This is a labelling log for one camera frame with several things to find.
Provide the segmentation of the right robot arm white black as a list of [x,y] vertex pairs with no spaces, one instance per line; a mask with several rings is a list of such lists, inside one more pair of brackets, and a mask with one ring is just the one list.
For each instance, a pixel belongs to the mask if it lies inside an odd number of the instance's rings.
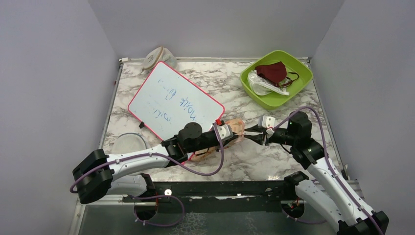
[[320,186],[303,173],[284,178],[283,195],[288,199],[297,196],[311,205],[330,224],[338,235],[384,235],[389,218],[383,211],[375,211],[342,177],[328,157],[326,144],[311,137],[312,123],[308,115],[293,112],[287,119],[287,128],[275,123],[275,118],[261,116],[256,126],[247,129],[255,135],[246,138],[260,144],[277,143],[290,146],[293,158],[311,174]]

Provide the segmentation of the maroon bra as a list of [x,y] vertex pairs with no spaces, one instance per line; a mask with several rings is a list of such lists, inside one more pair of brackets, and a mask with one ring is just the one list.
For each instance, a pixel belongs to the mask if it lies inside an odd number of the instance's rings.
[[291,86],[300,77],[296,72],[288,72],[286,66],[281,61],[274,64],[256,66],[255,70],[258,76],[267,79],[279,88]]

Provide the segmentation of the peach floral mesh laundry bag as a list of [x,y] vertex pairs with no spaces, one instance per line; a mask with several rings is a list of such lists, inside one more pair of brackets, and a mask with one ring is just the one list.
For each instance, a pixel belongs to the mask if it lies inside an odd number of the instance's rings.
[[[226,125],[228,125],[232,132],[233,137],[232,139],[228,139],[223,142],[224,149],[228,149],[235,145],[236,143],[241,142],[244,139],[244,122],[240,118],[234,118],[231,120],[228,120],[225,122]],[[194,154],[192,154],[189,158],[190,161],[193,162],[200,162],[207,158],[208,156],[212,155],[214,152],[217,152],[219,150],[219,146],[216,147],[210,147],[207,149],[196,151]]]

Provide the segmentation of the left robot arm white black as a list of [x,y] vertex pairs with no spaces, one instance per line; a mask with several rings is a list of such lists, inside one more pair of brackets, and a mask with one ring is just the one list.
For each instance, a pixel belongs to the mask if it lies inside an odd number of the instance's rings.
[[140,200],[153,197],[154,188],[139,183],[136,188],[116,182],[125,176],[149,169],[167,168],[183,162],[188,154],[210,148],[224,148],[238,137],[230,125],[218,120],[211,129],[203,132],[200,124],[190,122],[173,137],[149,149],[123,154],[105,154],[103,149],[92,151],[72,171],[74,183],[71,193],[78,194],[81,204],[95,202],[109,194],[135,194]]

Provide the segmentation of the aluminium frame rail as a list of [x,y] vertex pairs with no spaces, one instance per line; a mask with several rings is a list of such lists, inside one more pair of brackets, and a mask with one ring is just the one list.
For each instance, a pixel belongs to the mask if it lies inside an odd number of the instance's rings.
[[355,181],[355,180],[348,181],[348,180],[344,180],[343,178],[340,181],[342,182],[344,187],[348,188],[349,190],[353,190],[353,191],[358,192],[358,193],[362,192],[362,189],[361,189],[358,181]]

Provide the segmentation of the green plastic bin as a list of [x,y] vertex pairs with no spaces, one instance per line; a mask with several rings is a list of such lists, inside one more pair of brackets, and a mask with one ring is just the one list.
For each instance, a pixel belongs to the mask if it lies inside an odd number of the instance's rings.
[[283,50],[272,51],[240,74],[245,92],[266,110],[275,110],[313,80],[307,65]]

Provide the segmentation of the pink framed whiteboard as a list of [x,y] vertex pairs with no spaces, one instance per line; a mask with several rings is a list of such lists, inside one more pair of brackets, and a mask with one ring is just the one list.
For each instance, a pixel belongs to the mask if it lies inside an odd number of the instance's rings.
[[128,105],[128,111],[159,139],[190,122],[208,131],[225,107],[165,62],[158,62]]

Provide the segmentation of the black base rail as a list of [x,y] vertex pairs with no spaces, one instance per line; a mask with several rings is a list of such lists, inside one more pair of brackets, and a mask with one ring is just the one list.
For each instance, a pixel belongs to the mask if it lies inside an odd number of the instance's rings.
[[123,198],[134,204],[135,212],[217,213],[217,212],[280,212],[281,203],[297,200],[293,185],[284,181],[206,181],[154,182],[154,189],[145,196],[164,195],[167,190],[184,205],[170,198],[138,200]]

